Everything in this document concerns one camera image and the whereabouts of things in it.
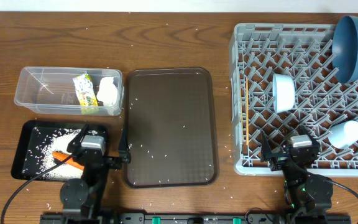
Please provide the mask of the light blue rice bowl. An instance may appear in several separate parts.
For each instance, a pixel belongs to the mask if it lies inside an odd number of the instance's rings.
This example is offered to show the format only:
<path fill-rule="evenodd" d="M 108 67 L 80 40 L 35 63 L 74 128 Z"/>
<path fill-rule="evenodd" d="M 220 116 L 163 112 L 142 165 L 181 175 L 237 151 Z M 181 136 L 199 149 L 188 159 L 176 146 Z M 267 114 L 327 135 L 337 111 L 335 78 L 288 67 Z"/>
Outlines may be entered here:
<path fill-rule="evenodd" d="M 288 75 L 273 75 L 273 108 L 276 113 L 291 110 L 295 104 L 295 85 Z"/>

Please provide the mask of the white napkin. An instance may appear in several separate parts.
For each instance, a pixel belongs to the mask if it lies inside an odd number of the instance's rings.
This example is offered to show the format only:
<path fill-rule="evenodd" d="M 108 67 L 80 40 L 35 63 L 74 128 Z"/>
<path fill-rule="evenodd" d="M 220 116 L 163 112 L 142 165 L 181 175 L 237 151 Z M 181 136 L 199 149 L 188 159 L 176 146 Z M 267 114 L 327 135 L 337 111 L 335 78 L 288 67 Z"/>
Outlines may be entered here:
<path fill-rule="evenodd" d="M 102 78 L 96 97 L 104 106 L 113 106 L 117 101 L 118 91 L 113 77 Z"/>

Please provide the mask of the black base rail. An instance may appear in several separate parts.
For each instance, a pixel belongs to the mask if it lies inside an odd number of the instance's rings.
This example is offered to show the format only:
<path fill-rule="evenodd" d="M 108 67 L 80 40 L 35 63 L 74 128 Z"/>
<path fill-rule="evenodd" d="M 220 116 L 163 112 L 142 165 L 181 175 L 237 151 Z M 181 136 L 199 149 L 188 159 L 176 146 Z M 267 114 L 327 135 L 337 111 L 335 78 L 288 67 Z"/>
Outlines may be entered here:
<path fill-rule="evenodd" d="M 40 216 L 40 224 L 59 223 L 106 223 L 106 224 L 268 224 L 288 223 L 284 217 L 273 214 L 248 213 L 245 215 L 144 215 L 123 213 L 101 215 L 94 219 L 68 218 L 62 214 Z"/>

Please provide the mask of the blue plate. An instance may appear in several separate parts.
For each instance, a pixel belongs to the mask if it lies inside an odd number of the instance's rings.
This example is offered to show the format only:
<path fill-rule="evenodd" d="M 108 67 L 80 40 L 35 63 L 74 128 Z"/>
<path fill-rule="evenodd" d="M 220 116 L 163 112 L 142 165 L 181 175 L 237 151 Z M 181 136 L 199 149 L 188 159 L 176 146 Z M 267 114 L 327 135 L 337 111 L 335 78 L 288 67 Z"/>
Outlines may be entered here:
<path fill-rule="evenodd" d="M 340 83 L 358 79 L 358 17 L 342 17 L 334 31 L 332 53 L 333 67 L 339 71 L 336 78 Z"/>

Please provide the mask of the wooden chopstick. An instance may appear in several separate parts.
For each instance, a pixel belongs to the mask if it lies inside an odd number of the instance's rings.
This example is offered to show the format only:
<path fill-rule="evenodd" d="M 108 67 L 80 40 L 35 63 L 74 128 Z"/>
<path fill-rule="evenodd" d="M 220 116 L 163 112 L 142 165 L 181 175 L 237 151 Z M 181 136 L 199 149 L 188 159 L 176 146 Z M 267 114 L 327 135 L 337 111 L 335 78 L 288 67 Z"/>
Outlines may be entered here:
<path fill-rule="evenodd" d="M 248 78 L 245 81 L 246 87 L 246 146 L 249 147 L 249 84 Z"/>

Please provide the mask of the green yellow snack wrapper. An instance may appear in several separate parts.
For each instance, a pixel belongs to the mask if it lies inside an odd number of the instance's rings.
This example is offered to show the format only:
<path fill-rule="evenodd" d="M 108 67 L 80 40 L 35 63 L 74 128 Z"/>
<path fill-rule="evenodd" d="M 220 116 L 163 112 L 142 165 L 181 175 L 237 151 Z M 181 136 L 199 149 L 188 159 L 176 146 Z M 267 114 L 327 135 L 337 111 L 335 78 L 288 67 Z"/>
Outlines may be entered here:
<path fill-rule="evenodd" d="M 98 112 L 98 102 L 94 94 L 91 77 L 87 73 L 84 73 L 73 78 L 73 83 L 77 99 L 80 103 L 81 113 L 83 115 L 96 114 Z"/>

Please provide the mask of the grey dishwasher rack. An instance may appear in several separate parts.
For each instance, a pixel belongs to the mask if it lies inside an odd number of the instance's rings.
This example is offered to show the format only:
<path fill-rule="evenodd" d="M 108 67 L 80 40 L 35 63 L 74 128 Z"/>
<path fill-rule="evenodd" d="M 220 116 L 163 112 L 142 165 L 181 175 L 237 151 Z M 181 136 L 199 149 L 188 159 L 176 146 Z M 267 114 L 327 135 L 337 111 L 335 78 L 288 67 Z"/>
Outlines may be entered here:
<path fill-rule="evenodd" d="M 358 80 L 339 83 L 331 52 L 332 24 L 250 24 L 235 26 L 229 42 L 232 91 L 232 156 L 239 175 L 271 176 L 260 161 L 261 132 L 273 152 L 304 126 L 320 143 L 310 171 L 328 177 L 358 177 L 358 141 L 344 149 L 331 145 L 330 127 L 358 121 Z M 273 75 L 295 85 L 294 107 L 276 113 Z M 246 87 L 249 84 L 249 147 L 246 146 Z"/>

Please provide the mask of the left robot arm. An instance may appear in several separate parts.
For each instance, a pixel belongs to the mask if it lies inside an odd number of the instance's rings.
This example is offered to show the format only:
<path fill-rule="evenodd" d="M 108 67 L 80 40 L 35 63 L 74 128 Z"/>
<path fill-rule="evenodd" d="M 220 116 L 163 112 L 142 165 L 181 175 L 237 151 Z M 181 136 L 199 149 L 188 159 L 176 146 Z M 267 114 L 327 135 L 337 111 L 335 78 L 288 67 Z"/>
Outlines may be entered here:
<path fill-rule="evenodd" d="M 122 130 L 117 157 L 106 156 L 105 138 L 89 135 L 88 130 L 89 126 L 84 125 L 67 147 L 73 160 L 84 169 L 79 179 L 66 181 L 60 190 L 60 223 L 110 223 L 115 219 L 111 213 L 101 213 L 100 206 L 109 171 L 131 162 L 127 128 Z"/>

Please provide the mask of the light blue cup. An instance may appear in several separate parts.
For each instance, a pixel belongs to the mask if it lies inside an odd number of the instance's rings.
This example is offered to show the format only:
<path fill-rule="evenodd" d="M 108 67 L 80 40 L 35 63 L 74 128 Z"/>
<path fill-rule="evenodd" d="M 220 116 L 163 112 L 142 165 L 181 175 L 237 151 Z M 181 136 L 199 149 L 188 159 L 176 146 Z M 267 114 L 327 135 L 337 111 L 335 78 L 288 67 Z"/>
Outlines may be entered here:
<path fill-rule="evenodd" d="M 328 136 L 332 146 L 344 149 L 358 141 L 358 122 L 346 121 L 330 127 L 331 134 Z"/>

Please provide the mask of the brown serving tray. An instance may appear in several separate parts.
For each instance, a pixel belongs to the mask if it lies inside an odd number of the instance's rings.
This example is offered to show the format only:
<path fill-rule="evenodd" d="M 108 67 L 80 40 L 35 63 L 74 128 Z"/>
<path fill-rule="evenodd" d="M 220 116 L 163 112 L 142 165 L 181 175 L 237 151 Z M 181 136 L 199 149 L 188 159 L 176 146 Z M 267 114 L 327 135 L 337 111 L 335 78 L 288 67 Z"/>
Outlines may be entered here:
<path fill-rule="evenodd" d="M 219 173 L 213 84 L 203 68 L 135 70 L 125 85 L 134 189 L 209 185 Z"/>

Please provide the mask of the black plastic tray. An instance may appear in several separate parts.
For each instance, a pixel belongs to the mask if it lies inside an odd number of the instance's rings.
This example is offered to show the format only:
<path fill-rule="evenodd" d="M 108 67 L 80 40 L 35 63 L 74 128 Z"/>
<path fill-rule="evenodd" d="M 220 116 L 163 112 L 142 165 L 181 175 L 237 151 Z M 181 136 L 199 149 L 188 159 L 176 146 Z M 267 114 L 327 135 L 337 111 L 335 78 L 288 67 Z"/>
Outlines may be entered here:
<path fill-rule="evenodd" d="M 67 123 L 67 122 L 51 122 L 51 121 L 28 121 L 26 122 L 21 131 L 19 138 L 16 155 L 12 164 L 11 175 L 15 179 L 29 180 L 31 178 L 23 178 L 19 174 L 19 169 L 24 164 L 24 150 L 30 143 L 31 132 L 34 128 L 66 128 L 66 129 L 79 129 L 81 130 L 85 123 Z M 92 136 L 103 136 L 105 140 L 108 139 L 107 129 L 98 124 L 89 124 L 88 134 Z M 41 177 L 37 180 L 41 181 L 53 181 L 53 180 L 42 180 Z"/>

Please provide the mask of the pile of white rice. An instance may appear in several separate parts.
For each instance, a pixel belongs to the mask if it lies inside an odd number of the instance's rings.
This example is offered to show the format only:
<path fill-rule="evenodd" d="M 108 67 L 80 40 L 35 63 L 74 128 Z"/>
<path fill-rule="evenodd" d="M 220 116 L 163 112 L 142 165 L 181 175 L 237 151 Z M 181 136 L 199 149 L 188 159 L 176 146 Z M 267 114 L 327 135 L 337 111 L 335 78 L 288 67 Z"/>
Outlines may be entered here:
<path fill-rule="evenodd" d="M 58 153 L 67 157 L 68 144 L 80 133 L 79 129 L 34 128 L 30 143 L 24 150 L 24 164 L 19 169 L 23 178 L 31 178 L 57 165 L 60 160 L 53 155 Z M 41 177 L 42 180 L 65 181 L 80 178 L 83 171 L 69 164 L 63 164 Z"/>

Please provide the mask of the clear plastic bin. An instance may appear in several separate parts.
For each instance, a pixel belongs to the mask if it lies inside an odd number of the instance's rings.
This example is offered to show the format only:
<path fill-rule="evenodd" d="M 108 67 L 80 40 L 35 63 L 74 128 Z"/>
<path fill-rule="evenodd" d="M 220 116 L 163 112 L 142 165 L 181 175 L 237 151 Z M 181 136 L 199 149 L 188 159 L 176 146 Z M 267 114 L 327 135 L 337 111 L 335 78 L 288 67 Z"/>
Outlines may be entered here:
<path fill-rule="evenodd" d="M 113 106 L 98 102 L 96 114 L 91 116 L 118 116 L 122 112 L 124 81 L 120 70 L 108 68 L 25 67 L 21 70 L 14 102 L 40 114 L 83 115 L 77 99 L 73 78 L 87 73 L 96 95 L 102 78 L 113 77 L 117 87 L 117 101 Z"/>

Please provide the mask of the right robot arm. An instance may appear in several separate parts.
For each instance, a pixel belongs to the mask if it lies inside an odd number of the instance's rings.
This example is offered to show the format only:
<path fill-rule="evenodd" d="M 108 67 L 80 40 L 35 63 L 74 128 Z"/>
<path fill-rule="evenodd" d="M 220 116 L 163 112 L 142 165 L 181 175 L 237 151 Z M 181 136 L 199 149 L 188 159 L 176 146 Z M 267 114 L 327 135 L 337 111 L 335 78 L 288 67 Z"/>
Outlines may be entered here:
<path fill-rule="evenodd" d="M 260 160 L 268 162 L 270 170 L 283 172 L 285 200 L 291 206 L 277 223 L 329 222 L 326 211 L 332 207 L 333 186 L 323 176 L 307 171 L 317 159 L 320 147 L 303 126 L 297 135 L 281 145 L 279 152 L 273 152 L 267 135 L 261 134 Z"/>

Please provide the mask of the orange carrot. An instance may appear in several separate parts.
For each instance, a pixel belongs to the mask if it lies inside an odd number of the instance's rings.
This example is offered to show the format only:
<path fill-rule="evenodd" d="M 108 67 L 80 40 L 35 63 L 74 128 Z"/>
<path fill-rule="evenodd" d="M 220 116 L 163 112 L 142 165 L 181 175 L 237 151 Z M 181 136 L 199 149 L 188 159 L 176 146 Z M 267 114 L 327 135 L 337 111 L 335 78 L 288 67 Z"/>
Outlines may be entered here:
<path fill-rule="evenodd" d="M 79 163 L 75 162 L 73 160 L 73 158 L 68 159 L 69 158 L 68 154 L 64 154 L 62 152 L 56 152 L 55 151 L 55 152 L 52 152 L 52 156 L 53 156 L 54 159 L 57 159 L 58 161 L 61 161 L 61 162 L 65 161 L 66 164 L 68 164 L 68 165 L 70 165 L 72 167 L 75 167 L 75 168 L 77 168 L 79 170 L 84 170 L 84 168 L 85 168 L 84 166 L 82 166 Z"/>

